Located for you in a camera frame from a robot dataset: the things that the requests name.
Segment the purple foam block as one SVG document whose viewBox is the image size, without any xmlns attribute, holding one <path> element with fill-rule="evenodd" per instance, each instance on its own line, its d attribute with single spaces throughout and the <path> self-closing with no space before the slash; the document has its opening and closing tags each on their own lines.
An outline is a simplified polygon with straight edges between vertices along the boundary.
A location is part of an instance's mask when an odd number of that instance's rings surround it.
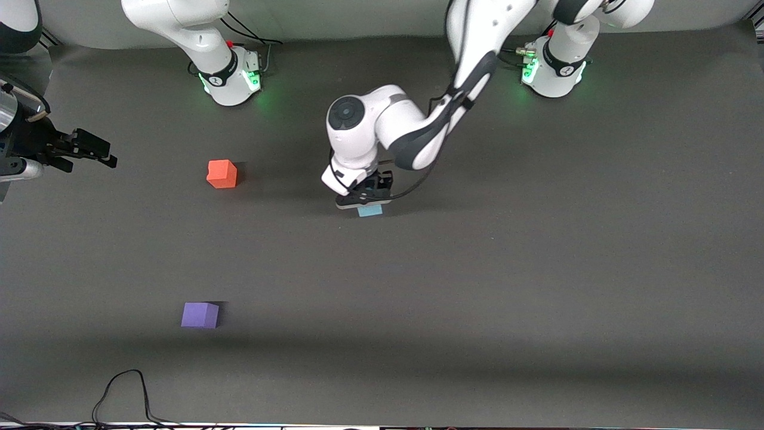
<svg viewBox="0 0 764 430">
<path fill-rule="evenodd" d="M 186 302 L 183 305 L 180 327 L 213 330 L 218 327 L 220 306 L 210 302 Z"/>
</svg>

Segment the dark grey table mat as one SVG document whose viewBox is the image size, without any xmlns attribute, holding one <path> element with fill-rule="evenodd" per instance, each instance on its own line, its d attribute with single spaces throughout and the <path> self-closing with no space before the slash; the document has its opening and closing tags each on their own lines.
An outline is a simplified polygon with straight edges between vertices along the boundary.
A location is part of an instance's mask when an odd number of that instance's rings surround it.
<svg viewBox="0 0 764 430">
<path fill-rule="evenodd" d="M 426 105 L 445 41 L 286 44 L 233 109 L 176 49 L 61 49 L 55 123 L 118 167 L 0 205 L 0 411 L 85 421 L 136 368 L 175 422 L 764 428 L 757 49 L 747 22 L 606 33 L 561 100 L 502 68 L 367 219 L 320 180 L 325 112 L 388 82 Z"/>
</svg>

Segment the orange foam block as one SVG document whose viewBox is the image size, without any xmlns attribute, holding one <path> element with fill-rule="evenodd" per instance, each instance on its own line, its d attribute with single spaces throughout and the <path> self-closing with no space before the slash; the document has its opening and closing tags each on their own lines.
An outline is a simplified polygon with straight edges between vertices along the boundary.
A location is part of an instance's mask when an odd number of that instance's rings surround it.
<svg viewBox="0 0 764 430">
<path fill-rule="evenodd" d="M 207 182 L 216 189 L 235 188 L 238 183 L 238 168 L 229 159 L 210 160 Z"/>
</svg>

